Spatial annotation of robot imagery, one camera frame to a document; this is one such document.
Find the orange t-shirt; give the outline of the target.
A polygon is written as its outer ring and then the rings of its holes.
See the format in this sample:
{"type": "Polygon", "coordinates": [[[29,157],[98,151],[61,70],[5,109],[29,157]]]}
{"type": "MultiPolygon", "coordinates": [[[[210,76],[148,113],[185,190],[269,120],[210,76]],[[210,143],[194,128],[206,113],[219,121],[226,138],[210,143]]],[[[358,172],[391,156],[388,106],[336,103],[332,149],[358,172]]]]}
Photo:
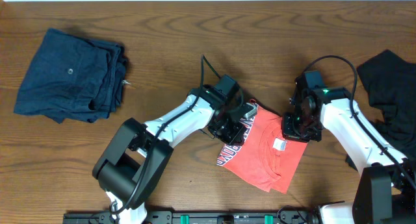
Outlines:
{"type": "Polygon", "coordinates": [[[216,164],[263,191],[271,189],[286,193],[306,143],[283,137],[282,117],[250,100],[257,114],[240,122],[246,127],[242,146],[225,144],[216,164]]]}

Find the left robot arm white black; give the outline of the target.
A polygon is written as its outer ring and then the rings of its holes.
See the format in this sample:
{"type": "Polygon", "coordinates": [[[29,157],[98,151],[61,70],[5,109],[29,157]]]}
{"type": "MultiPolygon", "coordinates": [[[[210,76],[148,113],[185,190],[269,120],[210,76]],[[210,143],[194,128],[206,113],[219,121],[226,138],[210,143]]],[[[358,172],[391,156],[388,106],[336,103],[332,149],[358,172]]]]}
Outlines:
{"type": "Polygon", "coordinates": [[[144,206],[160,180],[174,147],[204,128],[223,143],[241,146],[246,127],[243,119],[257,108],[244,99],[239,84],[228,75],[214,86],[201,84],[169,113],[145,123],[126,120],[100,156],[92,175],[110,198],[109,211],[94,214],[98,223],[142,223],[144,206]]]}

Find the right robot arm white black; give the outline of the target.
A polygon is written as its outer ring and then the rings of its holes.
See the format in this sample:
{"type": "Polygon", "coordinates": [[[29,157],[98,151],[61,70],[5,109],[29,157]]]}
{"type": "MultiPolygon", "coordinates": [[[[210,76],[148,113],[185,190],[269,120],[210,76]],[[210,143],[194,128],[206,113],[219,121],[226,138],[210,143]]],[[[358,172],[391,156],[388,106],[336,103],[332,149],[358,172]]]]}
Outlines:
{"type": "Polygon", "coordinates": [[[346,88],[327,87],[318,71],[303,72],[295,84],[283,137],[319,142],[327,129],[360,175],[353,202],[320,205],[308,223],[414,223],[415,162],[377,132],[346,88]]]}

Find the black folded garment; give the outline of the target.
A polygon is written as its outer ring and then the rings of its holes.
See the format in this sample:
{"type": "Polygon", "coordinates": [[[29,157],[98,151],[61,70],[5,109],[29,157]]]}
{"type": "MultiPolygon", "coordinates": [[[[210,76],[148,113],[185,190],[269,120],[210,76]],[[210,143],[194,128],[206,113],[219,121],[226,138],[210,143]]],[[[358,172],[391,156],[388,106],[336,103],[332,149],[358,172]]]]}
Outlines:
{"type": "Polygon", "coordinates": [[[415,160],[415,64],[386,49],[355,69],[369,105],[382,111],[375,129],[409,160],[415,160]]]}

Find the navy blue folded shorts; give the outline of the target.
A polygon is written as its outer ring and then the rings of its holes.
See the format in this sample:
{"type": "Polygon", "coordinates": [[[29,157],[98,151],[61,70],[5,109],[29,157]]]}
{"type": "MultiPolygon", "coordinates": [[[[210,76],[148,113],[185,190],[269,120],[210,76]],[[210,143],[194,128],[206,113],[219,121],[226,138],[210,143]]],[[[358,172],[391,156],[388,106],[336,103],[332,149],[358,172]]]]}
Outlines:
{"type": "Polygon", "coordinates": [[[19,88],[14,113],[57,123],[107,119],[122,103],[126,71],[122,45],[48,29],[19,88]]]}

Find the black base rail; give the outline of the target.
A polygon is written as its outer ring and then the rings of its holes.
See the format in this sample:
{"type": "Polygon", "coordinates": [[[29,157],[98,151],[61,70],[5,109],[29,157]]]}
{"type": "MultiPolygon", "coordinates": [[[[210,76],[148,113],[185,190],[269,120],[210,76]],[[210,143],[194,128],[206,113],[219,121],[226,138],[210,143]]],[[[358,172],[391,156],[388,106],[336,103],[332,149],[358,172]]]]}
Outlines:
{"type": "Polygon", "coordinates": [[[69,213],[63,224],[319,224],[316,212],[284,208],[277,212],[171,212],[153,211],[144,217],[113,216],[108,211],[98,213],[69,213]]]}

